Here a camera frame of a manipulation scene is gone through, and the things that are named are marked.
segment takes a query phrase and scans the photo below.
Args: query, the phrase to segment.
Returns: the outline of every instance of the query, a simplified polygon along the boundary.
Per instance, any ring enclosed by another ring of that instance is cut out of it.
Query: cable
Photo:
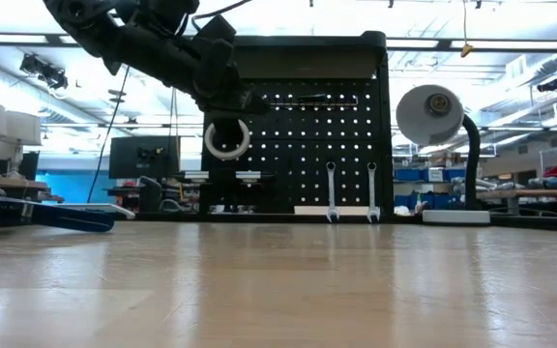
[[[120,89],[120,94],[124,93],[124,87],[126,87],[126,81],[128,80],[128,73],[131,70],[131,66],[126,68],[126,74],[124,75],[124,82],[122,82],[122,88]],[[87,203],[89,204],[92,200],[92,193],[94,192],[94,187],[96,186],[96,181],[98,180],[98,174],[101,171],[101,164],[103,164],[103,154],[104,154],[104,147],[106,146],[106,140],[108,140],[108,135],[111,133],[111,129],[113,128],[113,123],[115,122],[115,116],[117,115],[117,110],[120,108],[120,103],[122,102],[121,99],[115,103],[115,109],[113,110],[113,117],[111,117],[111,122],[108,124],[108,129],[106,129],[106,136],[104,137],[103,147],[101,148],[101,155],[98,159],[98,168],[96,168],[96,174],[94,174],[94,181],[92,182],[92,186],[89,188],[89,195],[87,196]]]
[[[200,28],[199,25],[197,25],[197,23],[196,23],[196,21],[197,21],[198,19],[209,18],[209,17],[213,17],[213,16],[215,16],[215,15],[224,14],[224,13],[226,13],[226,12],[229,12],[229,11],[233,10],[233,9],[237,9],[237,8],[239,8],[240,6],[246,4],[246,3],[250,2],[250,1],[252,1],[252,0],[241,0],[241,1],[238,1],[237,3],[235,3],[235,4],[233,4],[233,5],[229,5],[229,6],[225,7],[225,8],[223,8],[223,9],[216,10],[216,11],[210,12],[210,13],[208,13],[208,14],[197,14],[197,15],[194,15],[194,16],[191,18],[191,24],[192,24],[192,26],[194,27],[194,29],[196,29],[197,31],[201,31],[201,28]]]

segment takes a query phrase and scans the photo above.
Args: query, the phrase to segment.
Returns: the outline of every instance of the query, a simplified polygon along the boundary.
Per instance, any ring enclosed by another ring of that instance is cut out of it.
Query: lamp base
[[[438,211],[425,210],[423,212],[424,223],[440,223],[445,225],[482,225],[491,223],[491,215],[485,211]]]

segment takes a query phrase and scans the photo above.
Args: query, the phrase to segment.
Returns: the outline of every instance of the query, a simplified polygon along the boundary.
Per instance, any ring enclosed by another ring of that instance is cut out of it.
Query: wire
[[[463,44],[468,45],[468,0],[463,0]]]
[[[197,14],[197,15],[194,15],[194,16],[191,18],[191,24],[192,24],[192,26],[194,27],[194,29],[196,29],[197,31],[201,31],[201,28],[200,28],[199,25],[197,25],[197,23],[196,23],[196,21],[197,21],[198,19],[209,18],[209,17],[213,17],[213,16],[215,16],[215,15],[224,14],[224,13],[226,13],[226,12],[228,12],[228,11],[233,10],[233,9],[237,9],[237,8],[239,8],[240,6],[246,4],[246,3],[250,2],[250,1],[252,1],[252,0],[241,0],[241,1],[238,1],[237,3],[235,3],[235,4],[233,4],[233,5],[229,5],[229,6],[225,7],[225,8],[223,8],[223,9],[216,10],[216,11],[210,12],[210,13],[208,13],[208,14]]]
[[[128,80],[128,73],[131,70],[131,66],[126,68],[126,74],[124,75],[124,82],[122,82],[122,88],[120,89],[120,94],[124,93],[124,87],[126,87],[126,81]],[[92,200],[92,193],[94,192],[94,187],[96,186],[96,181],[98,180],[98,174],[101,171],[101,164],[103,164],[103,154],[104,154],[104,147],[106,146],[106,140],[108,140],[108,135],[111,133],[111,129],[113,128],[113,123],[115,122],[115,116],[117,115],[117,110],[120,108],[120,103],[122,102],[121,99],[118,98],[118,101],[115,103],[115,109],[113,110],[113,117],[111,117],[111,122],[108,124],[108,129],[106,129],[106,136],[104,137],[103,147],[101,148],[101,155],[98,159],[98,167],[96,168],[96,174],[94,174],[94,181],[92,182],[92,186],[89,188],[89,195],[87,196],[87,203],[89,204]]]

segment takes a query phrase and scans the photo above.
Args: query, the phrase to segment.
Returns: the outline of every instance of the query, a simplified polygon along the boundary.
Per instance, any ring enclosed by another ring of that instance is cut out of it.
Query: computer monitor
[[[30,152],[23,154],[23,161],[18,167],[18,173],[27,180],[36,180],[36,172],[38,171],[39,152]]]
[[[168,178],[179,171],[176,136],[127,136],[113,138],[109,159],[110,179],[147,176]]]

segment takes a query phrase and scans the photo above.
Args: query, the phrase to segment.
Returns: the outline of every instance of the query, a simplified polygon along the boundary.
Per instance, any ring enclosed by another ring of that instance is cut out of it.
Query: white ring
[[[214,127],[213,123],[210,124],[208,129],[205,131],[205,136],[203,137],[205,146],[208,148],[208,151],[210,151],[210,154],[212,154],[215,158],[219,160],[234,160],[243,155],[249,149],[249,128],[244,122],[242,122],[242,120],[238,120],[238,123],[240,124],[240,130],[242,131],[242,144],[240,144],[237,149],[228,153],[219,151],[216,147],[214,147],[212,140],[214,139],[214,135],[217,133],[217,129]]]

